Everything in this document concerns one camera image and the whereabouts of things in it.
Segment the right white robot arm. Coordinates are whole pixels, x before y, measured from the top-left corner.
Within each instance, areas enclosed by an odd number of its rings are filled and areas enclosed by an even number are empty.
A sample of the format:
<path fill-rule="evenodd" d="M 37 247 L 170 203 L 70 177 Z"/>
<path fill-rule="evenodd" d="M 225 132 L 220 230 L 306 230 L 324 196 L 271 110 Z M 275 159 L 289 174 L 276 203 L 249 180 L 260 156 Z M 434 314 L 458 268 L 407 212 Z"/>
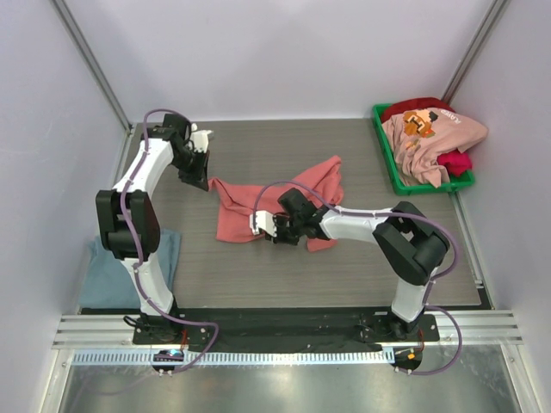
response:
<path fill-rule="evenodd" d="M 250 228 L 272 243 L 296 245 L 310 240 L 352 240 L 379 247 L 399 281 L 390 310 L 383 322 L 389 335 L 408 340 L 418 332 L 429 285 L 450 241 L 443 229 L 410 202 L 382 210 L 349 209 L 319 198 L 316 205 L 298 188 L 284 192 L 277 203 L 279 213 L 253 208 Z"/>

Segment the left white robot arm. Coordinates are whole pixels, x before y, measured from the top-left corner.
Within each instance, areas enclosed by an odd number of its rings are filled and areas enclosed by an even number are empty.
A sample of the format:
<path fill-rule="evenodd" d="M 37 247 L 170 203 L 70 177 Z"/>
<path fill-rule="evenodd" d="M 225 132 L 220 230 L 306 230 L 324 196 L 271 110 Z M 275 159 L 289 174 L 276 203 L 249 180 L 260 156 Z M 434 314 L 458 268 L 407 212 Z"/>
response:
<path fill-rule="evenodd" d="M 174 110 L 160 113 L 161 124 L 143 127 L 127 172 L 111 189 L 96 195 L 102 246 L 129 273 L 139 297 L 139 315 L 123 319 L 134 330 L 135 344 L 177 343 L 185 332 L 158 258 L 161 229 L 152 204 L 158 181 L 173 166 L 183 183 L 208 189 L 211 131 L 198 129 Z"/>

